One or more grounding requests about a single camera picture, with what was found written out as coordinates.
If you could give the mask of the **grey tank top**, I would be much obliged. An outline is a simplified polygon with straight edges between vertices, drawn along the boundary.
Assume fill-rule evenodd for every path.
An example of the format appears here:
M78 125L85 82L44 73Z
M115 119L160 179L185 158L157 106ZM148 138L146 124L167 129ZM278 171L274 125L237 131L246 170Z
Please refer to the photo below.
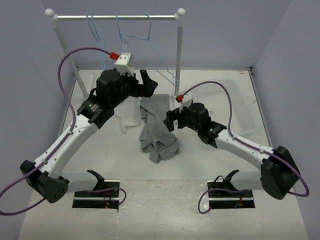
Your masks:
M144 127L139 136L140 148L149 153L149 160L158 164L180 153L180 143L163 123L166 111L156 105L143 104L140 107Z

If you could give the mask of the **blue wire hanger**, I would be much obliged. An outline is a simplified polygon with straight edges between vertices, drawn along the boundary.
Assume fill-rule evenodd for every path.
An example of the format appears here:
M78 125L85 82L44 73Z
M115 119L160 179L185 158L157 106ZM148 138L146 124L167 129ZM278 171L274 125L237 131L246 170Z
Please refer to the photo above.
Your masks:
M127 35L128 38L133 38L133 39L137 39L137 40L141 40L141 41L145 41L148 42L149 45L151 46L151 48L153 49L153 51L155 52L155 54L157 55L157 57L161 60L163 66L165 67L166 71L168 74L170 74L173 78L173 80L169 80L168 77L164 76L162 73L159 72L158 69L156 69L156 71L162 76L164 77L167 81L169 81L174 87L178 87L179 86L179 81L177 80L176 76L169 70L169 66L167 65L166 61L164 60L164 58L160 55L159 51L157 50L157 48L155 47L155 45L152 43L151 40L151 33L152 33L152 18L149 14L144 13L144 16L147 17L148 21L149 21L149 26L148 26L148 32L147 32L147 37L139 37L139 36L135 36L135 35Z

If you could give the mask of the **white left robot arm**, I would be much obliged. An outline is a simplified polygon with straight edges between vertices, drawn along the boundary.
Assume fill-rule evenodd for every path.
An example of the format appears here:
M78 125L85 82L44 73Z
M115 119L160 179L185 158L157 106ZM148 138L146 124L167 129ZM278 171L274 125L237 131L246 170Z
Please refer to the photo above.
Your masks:
M64 175L63 170L85 141L114 115L120 103L128 97L150 98L154 94L158 83L146 70L141 70L140 76L142 83L135 75L121 75L116 69L103 71L63 134L40 157L20 165L28 185L46 201L53 204L69 192L88 192L94 197L103 193L105 179L96 171Z

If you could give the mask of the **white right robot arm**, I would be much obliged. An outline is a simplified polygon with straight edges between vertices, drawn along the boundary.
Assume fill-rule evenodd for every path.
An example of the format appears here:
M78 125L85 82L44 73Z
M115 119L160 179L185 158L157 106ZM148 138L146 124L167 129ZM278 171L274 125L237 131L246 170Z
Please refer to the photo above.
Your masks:
M169 110L163 123L170 132L175 129L174 121L177 121L178 129L192 129L206 145L230 152L257 169L245 173L239 170L230 172L223 183L227 196L233 197L248 190L264 190L271 197L282 200L299 179L300 172L285 147L272 148L236 135L213 121L202 103Z

